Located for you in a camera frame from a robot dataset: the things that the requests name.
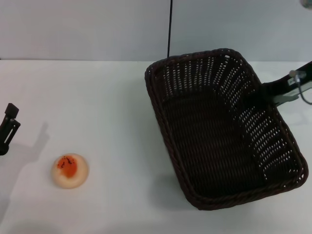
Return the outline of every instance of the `dark brown wicker basket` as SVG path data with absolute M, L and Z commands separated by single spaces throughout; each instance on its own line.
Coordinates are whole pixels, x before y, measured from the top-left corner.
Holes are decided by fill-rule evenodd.
M 216 210 L 300 187 L 308 166 L 276 106 L 246 107 L 260 86 L 236 51 L 153 63 L 145 73 L 164 142 L 187 200 Z

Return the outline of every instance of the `white tabletop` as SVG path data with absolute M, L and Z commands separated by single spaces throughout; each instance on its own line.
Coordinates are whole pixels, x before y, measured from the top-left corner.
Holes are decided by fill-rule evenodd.
M 0 61 L 0 114 L 12 102 L 21 123 L 0 157 L 0 233 L 312 233 L 311 179 L 230 209 L 198 211 L 187 202 L 146 91 L 150 64 Z M 251 62 L 262 82 L 304 64 Z M 299 99 L 279 110 L 311 163 L 312 107 Z M 65 153 L 88 160 L 79 188 L 51 181 L 52 163 Z

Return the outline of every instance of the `gray wall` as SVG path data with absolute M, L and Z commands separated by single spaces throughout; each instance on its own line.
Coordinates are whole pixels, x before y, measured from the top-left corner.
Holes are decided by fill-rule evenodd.
M 310 61 L 312 11 L 299 0 L 174 0 L 171 55 L 223 47 L 253 61 Z
M 1 59 L 167 56 L 168 0 L 0 0 Z

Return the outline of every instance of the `basket rim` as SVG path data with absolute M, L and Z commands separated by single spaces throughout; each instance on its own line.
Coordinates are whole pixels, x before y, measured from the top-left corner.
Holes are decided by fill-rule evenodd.
M 167 149 L 169 151 L 169 156 L 171 160 L 176 163 L 176 165 L 174 165 L 175 173 L 177 174 L 182 190 L 184 191 L 186 189 L 184 193 L 188 193 L 187 195 L 190 195 L 192 197 L 192 200 L 195 200 L 199 203 L 210 203 L 210 204 L 219 203 L 219 205 L 223 207 L 225 205 L 224 202 L 232 203 L 231 200 L 235 200 L 235 204 L 232 203 L 232 205 L 228 204 L 227 206 L 225 206 L 225 207 L 230 207 L 233 205 L 247 203 L 253 200 L 258 200 L 261 198 L 265 198 L 267 196 L 283 193 L 283 192 L 295 189 L 297 187 L 300 187 L 301 185 L 304 184 L 304 182 L 307 180 L 307 177 L 309 175 L 307 162 L 302 156 L 299 150 L 299 147 L 297 145 L 297 142 L 294 139 L 293 134 L 291 133 L 288 125 L 285 123 L 284 119 L 280 115 L 277 107 L 273 104 L 268 104 L 268 108 L 267 108 L 268 114 L 277 123 L 279 129 L 281 130 L 281 134 L 285 136 L 287 143 L 289 143 L 290 147 L 292 148 L 294 152 L 295 160 L 299 164 L 298 167 L 301 168 L 301 170 L 298 171 L 297 176 L 294 176 L 293 178 L 288 179 L 288 180 L 283 180 L 277 183 L 273 183 L 269 186 L 264 186 L 264 187 L 259 187 L 259 188 L 249 190 L 249 191 L 239 192 L 234 195 L 223 195 L 217 198 L 201 196 L 197 194 L 196 191 L 194 190 L 192 183 L 189 180 L 189 176 L 184 168 L 183 160 L 180 157 L 179 150 L 173 139 L 169 123 L 167 121 L 166 115 L 162 108 L 162 101 L 156 95 L 157 91 L 155 90 L 154 76 L 161 69 L 164 69 L 166 66 L 171 66 L 171 65 L 181 63 L 181 62 L 199 60 L 199 59 L 204 59 L 204 58 L 213 57 L 213 56 L 220 56 L 220 55 L 235 57 L 238 61 L 241 62 L 241 66 L 243 70 L 247 72 L 248 76 L 250 76 L 251 81 L 253 82 L 253 85 L 256 88 L 258 88 L 261 85 L 261 82 L 258 76 L 254 72 L 250 64 L 248 64 L 248 62 L 243 58 L 243 56 L 239 52 L 233 49 L 227 49 L 227 48 L 216 49 L 216 50 L 211 50 L 211 51 L 196 52 L 196 53 L 191 53 L 191 54 L 183 54 L 181 56 L 171 56 L 163 60 L 154 62 L 147 68 L 145 72 L 145 81 L 146 81 L 147 90 L 150 95 L 158 123 L 159 125 L 162 125 L 160 126 L 161 131 L 162 133 L 165 133 L 165 135 L 163 134 L 163 138 L 167 146 Z

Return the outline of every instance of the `black cable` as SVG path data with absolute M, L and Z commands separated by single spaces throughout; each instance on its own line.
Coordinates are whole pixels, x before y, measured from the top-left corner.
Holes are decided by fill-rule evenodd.
M 307 101 L 307 100 L 305 99 L 305 97 L 303 96 L 303 94 L 302 94 L 302 89 L 301 89 L 300 80 L 297 81 L 296 83 L 297 83 L 297 85 L 298 85 L 299 94 L 300 94 L 302 100 L 304 100 L 305 103 L 307 103 L 307 104 L 309 104 L 309 105 L 312 105 L 312 102 Z
M 169 55 L 170 55 L 171 23 L 172 23 L 172 5 L 173 5 L 173 0 L 170 0 L 170 16 L 169 16 L 169 34 L 168 34 L 167 58 L 168 58 Z

